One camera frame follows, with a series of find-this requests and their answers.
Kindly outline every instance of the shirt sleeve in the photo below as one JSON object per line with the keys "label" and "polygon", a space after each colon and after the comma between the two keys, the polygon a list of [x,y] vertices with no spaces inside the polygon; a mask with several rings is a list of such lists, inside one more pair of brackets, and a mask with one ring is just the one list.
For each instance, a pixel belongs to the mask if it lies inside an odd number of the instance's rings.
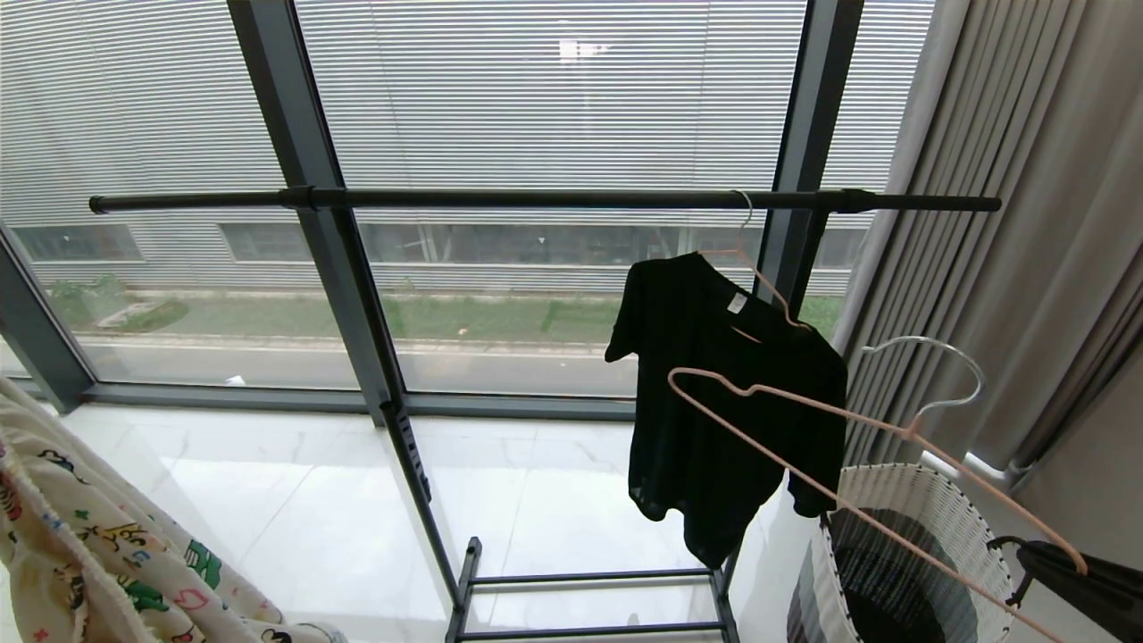
{"label": "shirt sleeve", "polygon": [[623,284],[623,300],[620,302],[620,313],[615,318],[615,327],[612,329],[612,341],[604,352],[606,362],[616,362],[632,353],[638,354],[640,340],[642,339],[644,311],[644,287],[639,276],[639,264],[636,263],[628,270],[628,280]]}
{"label": "shirt sleeve", "polygon": [[[844,363],[839,363],[837,368],[830,369],[829,376],[823,380],[821,393],[813,397],[845,409],[847,377]],[[791,465],[837,493],[845,455],[846,419],[836,413],[809,410],[806,421],[798,428]],[[832,498],[793,474],[790,474],[789,489],[794,499],[793,511],[799,516],[816,517],[838,508]]]}

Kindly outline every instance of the tile floor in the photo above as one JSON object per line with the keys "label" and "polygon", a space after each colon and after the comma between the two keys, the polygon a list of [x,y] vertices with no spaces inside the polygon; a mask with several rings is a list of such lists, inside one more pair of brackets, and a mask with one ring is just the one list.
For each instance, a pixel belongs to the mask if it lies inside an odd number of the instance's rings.
{"label": "tile floor", "polygon": [[[443,587],[389,440],[368,418],[89,405],[64,423],[289,618],[335,624],[362,643],[443,640]],[[626,497],[629,427],[431,418],[414,427],[454,570],[471,536],[483,544],[482,574],[696,566],[679,516],[649,522]],[[785,641],[814,529],[791,505],[776,495],[744,544],[732,590],[744,642]],[[1024,609],[1066,641],[1102,640],[1046,592],[1033,588]],[[706,585],[622,587],[480,594],[471,617],[471,630],[583,627],[709,620],[713,606]],[[16,640],[0,569],[0,641]],[[1039,638],[1017,627],[1010,640]]]}

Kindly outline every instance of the cream colored cloth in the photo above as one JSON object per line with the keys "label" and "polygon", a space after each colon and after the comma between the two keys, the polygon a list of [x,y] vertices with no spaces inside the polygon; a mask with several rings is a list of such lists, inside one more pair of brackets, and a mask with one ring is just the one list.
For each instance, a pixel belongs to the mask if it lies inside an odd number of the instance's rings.
{"label": "cream colored cloth", "polygon": [[30,643],[341,643],[237,571],[0,379],[0,562]]}

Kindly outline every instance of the white laundry basket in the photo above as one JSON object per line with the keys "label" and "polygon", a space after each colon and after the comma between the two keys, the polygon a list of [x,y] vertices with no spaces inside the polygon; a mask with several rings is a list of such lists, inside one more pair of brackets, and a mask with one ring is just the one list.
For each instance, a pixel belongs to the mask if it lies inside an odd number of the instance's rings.
{"label": "white laundry basket", "polygon": [[[1008,564],[968,498],[916,465],[847,467],[838,496],[993,596],[1012,595]],[[1013,617],[847,509],[823,519],[802,562],[788,641],[1004,641]]]}

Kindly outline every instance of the clothes rack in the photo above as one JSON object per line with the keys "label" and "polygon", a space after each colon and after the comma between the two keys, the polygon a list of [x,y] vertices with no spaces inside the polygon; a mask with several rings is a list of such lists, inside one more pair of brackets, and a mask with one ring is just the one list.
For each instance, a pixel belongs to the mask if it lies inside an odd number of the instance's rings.
{"label": "clothes rack", "polygon": [[[191,208],[248,208],[283,207],[294,209],[299,216],[333,210],[343,219],[353,220],[347,208],[464,208],[464,209],[511,209],[511,208],[588,208],[588,209],[745,209],[752,202],[756,208],[808,210],[825,217],[831,212],[858,212],[872,209],[934,210],[934,211],[996,211],[1000,199],[989,196],[877,194],[865,190],[823,190],[817,192],[766,192],[749,191],[661,191],[661,190],[353,190],[342,187],[317,187],[302,185],[277,191],[233,193],[189,194],[141,194],[119,196],[91,196],[89,207],[96,214],[125,210],[169,210]],[[809,256],[813,260],[820,241],[812,239]],[[405,387],[392,351],[392,338],[385,324],[384,311],[377,297],[368,257],[361,246],[355,225],[339,228],[345,255],[354,262],[354,286],[366,306],[370,331],[384,340],[387,352],[381,352],[385,400],[379,413],[389,429],[398,464],[408,484],[417,515],[425,530],[440,574],[453,603],[446,643],[463,641],[513,641],[559,637],[594,637],[608,635],[677,634],[686,632],[719,632],[724,643],[738,643],[737,625],[730,608],[729,589],[734,576],[737,550],[732,554],[722,569],[637,570],[622,572],[586,572],[535,576],[481,577],[477,573],[480,563],[481,542],[478,537],[469,540],[459,576],[454,576],[447,548],[432,515],[429,479],[416,448],[413,424],[405,403]],[[804,292],[783,292],[788,298],[800,300]],[[469,610],[472,595],[478,587],[531,586],[541,587],[559,584],[590,581],[646,581],[648,579],[679,579],[680,584],[701,579],[710,585],[714,597],[717,618],[701,622],[674,622],[655,625],[626,625],[604,627],[578,627],[559,629],[525,629],[509,632],[467,632]]]}

